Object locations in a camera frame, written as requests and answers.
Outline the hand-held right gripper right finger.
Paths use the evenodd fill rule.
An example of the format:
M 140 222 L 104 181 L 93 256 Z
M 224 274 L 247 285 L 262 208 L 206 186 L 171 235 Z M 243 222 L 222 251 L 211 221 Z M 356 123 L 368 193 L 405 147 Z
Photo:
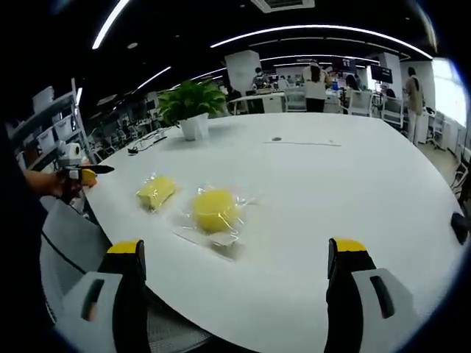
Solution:
M 331 238 L 328 247 L 325 351 L 400 351 L 420 323 L 410 290 L 362 243 Z

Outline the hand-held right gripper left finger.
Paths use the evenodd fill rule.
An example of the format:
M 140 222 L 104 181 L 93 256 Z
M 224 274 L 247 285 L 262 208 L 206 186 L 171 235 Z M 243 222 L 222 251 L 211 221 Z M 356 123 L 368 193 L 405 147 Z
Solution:
M 71 352 L 147 352 L 144 242 L 111 246 L 65 295 L 55 330 Z

